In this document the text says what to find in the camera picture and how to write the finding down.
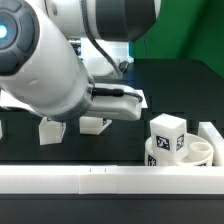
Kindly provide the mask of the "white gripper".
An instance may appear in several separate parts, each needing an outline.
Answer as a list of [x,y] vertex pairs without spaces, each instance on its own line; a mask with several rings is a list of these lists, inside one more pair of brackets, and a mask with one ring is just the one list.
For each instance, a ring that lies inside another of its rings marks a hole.
[[132,87],[96,83],[85,116],[136,121],[141,117],[143,97]]

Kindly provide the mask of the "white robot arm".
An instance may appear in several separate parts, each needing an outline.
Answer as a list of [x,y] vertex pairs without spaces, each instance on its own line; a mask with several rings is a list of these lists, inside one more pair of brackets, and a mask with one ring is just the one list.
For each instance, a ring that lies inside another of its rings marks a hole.
[[0,0],[0,89],[54,121],[139,119],[136,91],[97,83],[69,40],[134,42],[155,24],[161,2]]

